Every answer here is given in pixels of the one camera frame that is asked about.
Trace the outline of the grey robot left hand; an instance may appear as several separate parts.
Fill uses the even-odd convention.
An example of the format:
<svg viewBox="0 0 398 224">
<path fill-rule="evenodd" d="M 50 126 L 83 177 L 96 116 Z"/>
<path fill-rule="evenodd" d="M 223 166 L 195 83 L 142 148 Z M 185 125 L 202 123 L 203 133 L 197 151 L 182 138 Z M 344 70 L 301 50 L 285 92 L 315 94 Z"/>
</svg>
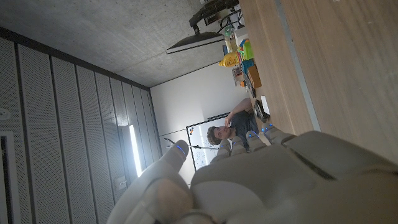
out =
<svg viewBox="0 0 398 224">
<path fill-rule="evenodd" d="M 224 140 L 187 184 L 179 140 L 143 171 L 109 223 L 396 223 L 397 164 L 318 131 L 270 123 Z"/>
</svg>

